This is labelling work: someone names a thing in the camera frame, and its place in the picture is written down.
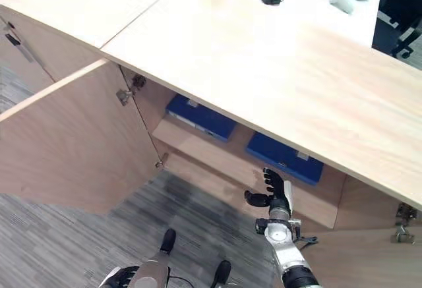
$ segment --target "shelf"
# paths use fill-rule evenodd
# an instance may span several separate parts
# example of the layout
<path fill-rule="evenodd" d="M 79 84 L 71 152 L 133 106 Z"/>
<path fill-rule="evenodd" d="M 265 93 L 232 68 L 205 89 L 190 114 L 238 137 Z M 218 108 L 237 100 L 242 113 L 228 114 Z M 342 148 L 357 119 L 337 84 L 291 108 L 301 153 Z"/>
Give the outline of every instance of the shelf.
<path fill-rule="evenodd" d="M 293 208 L 307 218 L 326 227 L 333 228 L 337 217 L 338 204 L 346 174 L 325 165 L 321 180 L 313 187 L 268 164 L 255 159 L 245 151 L 254 131 L 237 125 L 229 142 L 221 142 L 185 123 L 166 116 L 152 135 L 218 173 L 240 182 L 245 189 L 266 192 L 262 178 L 262 168 L 277 171 L 294 185 Z"/>

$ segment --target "chair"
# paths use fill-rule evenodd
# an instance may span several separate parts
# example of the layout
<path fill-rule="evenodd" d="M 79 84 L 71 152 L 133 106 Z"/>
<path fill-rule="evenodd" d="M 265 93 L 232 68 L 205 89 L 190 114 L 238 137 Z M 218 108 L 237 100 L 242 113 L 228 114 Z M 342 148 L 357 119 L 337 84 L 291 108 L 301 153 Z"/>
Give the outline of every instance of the chair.
<path fill-rule="evenodd" d="M 422 34 L 422 0 L 380 0 L 379 10 L 397 26 L 394 28 L 378 18 L 373 47 L 393 57 L 405 49 L 402 57 L 408 58 L 413 53 L 409 45 Z M 400 36 L 412 28 L 413 32 L 401 40 Z"/>

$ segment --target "door hinge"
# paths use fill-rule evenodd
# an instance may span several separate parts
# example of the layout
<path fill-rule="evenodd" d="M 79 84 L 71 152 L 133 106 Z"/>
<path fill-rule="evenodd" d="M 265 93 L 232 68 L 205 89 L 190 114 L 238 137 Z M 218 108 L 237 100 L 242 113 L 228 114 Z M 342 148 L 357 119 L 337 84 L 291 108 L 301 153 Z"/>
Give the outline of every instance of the door hinge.
<path fill-rule="evenodd" d="M 417 210 L 402 202 L 398 205 L 396 213 L 396 233 L 391 236 L 392 243 L 415 243 L 415 235 L 407 230 L 410 220 L 416 219 Z"/>
<path fill-rule="evenodd" d="M 167 161 L 167 158 L 168 157 L 169 157 L 169 154 L 168 153 L 164 153 L 163 156 L 161 157 L 161 160 L 156 163 L 156 167 L 157 168 L 163 167 L 164 166 L 164 163 Z"/>
<path fill-rule="evenodd" d="M 129 90 L 120 89 L 116 92 L 117 98 L 119 98 L 121 105 L 124 107 L 127 105 L 129 98 L 133 98 L 138 90 L 144 87 L 146 84 L 146 78 L 142 75 L 136 74 L 132 78 L 132 84 L 129 87 Z"/>

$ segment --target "robotic hand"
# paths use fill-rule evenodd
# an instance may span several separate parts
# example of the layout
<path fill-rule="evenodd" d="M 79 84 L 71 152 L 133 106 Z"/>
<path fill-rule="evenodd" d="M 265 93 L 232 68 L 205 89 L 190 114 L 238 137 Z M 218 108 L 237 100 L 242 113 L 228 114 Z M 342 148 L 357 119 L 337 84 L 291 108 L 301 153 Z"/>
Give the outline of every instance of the robotic hand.
<path fill-rule="evenodd" d="M 293 202 L 291 183 L 283 179 L 271 169 L 264 168 L 265 183 L 271 187 L 267 194 L 245 192 L 248 204 L 255 207 L 270 207 L 269 219 L 256 219 L 255 228 L 258 234 L 265 235 L 274 250 L 277 268 L 285 288 L 320 287 L 312 274 L 311 267 L 296 247 L 297 241 L 305 241 L 306 245 L 317 243 L 317 238 L 303 238 L 300 235 L 301 221 L 291 219 Z M 296 239 L 293 240 L 293 228 Z"/>

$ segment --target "cabinet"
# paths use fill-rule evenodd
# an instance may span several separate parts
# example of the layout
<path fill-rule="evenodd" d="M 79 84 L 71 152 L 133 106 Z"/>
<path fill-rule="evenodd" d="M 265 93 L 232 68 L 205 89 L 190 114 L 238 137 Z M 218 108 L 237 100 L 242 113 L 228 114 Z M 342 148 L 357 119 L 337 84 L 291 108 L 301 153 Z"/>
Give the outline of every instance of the cabinet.
<path fill-rule="evenodd" d="M 419 71 L 321 29 L 290 26 L 252 2 L 154 1 L 148 10 L 128 11 L 124 23 L 101 28 L 101 39 L 92 34 L 99 26 L 93 15 L 86 33 L 44 9 L 52 27 L 0 9 L 41 72 L 29 79 L 35 94 L 0 115 L 0 192 L 104 213 L 167 169 L 236 210 L 262 217 L 265 208 L 243 199 L 245 189 L 265 192 L 260 172 L 266 164 L 245 153 L 259 130 L 328 164 L 315 187 L 282 176 L 295 186 L 294 216 L 305 220 L 304 232 L 347 230 L 325 234 L 319 252 L 347 265 L 350 274 L 373 253 L 355 241 L 344 253 L 353 260 L 336 255 L 342 241 L 366 232 L 350 230 L 393 226 L 399 201 L 422 208 Z M 289 36 L 280 40 L 267 30 L 275 21 Z M 82 37 L 86 44 L 77 40 Z M 19 50 L 5 45 L 2 61 L 30 71 Z M 275 58 L 255 55 L 256 49 L 270 49 Z M 136 73 L 146 84 L 123 106 L 116 93 L 127 91 Z M 229 142 L 168 117 L 165 108 L 176 93 L 235 119 Z M 368 232 L 376 241 L 370 247 L 383 250 L 387 243 L 377 239 L 390 231 Z M 380 277 L 397 273 L 390 272 L 396 251 L 387 256 L 389 264 L 376 255 Z M 404 252 L 413 267 L 420 250 Z M 329 277 L 334 266 L 328 265 L 325 260 L 318 274 Z M 368 287 L 371 278 L 359 280 L 357 287 Z"/>
<path fill-rule="evenodd" d="M 117 65 L 101 59 L 0 115 L 1 192 L 104 213 L 160 160 Z"/>
<path fill-rule="evenodd" d="M 0 66 L 19 76 L 31 92 L 38 92 L 53 84 L 50 75 L 43 70 L 7 22 L 3 21 L 2 14 L 0 10 Z"/>

